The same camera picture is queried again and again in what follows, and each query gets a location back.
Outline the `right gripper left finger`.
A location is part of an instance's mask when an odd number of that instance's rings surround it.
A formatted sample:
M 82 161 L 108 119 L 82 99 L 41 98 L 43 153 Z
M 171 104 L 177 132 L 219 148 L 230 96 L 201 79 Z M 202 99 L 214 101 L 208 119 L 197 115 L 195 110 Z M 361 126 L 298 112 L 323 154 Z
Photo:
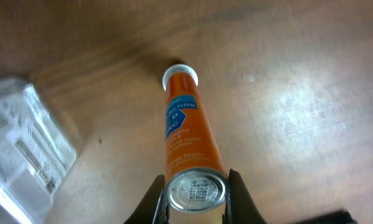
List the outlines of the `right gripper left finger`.
M 124 224 L 169 224 L 164 175 L 158 175 Z

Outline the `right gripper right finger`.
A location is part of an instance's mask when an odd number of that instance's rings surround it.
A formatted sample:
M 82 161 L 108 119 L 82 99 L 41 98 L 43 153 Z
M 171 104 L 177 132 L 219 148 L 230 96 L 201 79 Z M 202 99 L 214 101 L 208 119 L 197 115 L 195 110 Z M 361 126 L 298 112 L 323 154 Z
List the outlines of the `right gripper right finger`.
M 222 215 L 223 224 L 266 224 L 258 211 L 242 176 L 236 170 L 229 171 L 229 192 L 227 194 L 225 211 Z

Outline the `orange tablet tube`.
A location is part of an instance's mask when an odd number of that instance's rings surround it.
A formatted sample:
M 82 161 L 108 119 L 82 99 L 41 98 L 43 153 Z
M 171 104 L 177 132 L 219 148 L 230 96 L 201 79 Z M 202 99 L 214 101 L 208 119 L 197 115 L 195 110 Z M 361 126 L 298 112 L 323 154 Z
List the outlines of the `orange tablet tube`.
M 228 178 L 198 92 L 196 71 L 185 64 L 163 75 L 166 94 L 164 195 L 180 212 L 200 213 L 221 205 Z

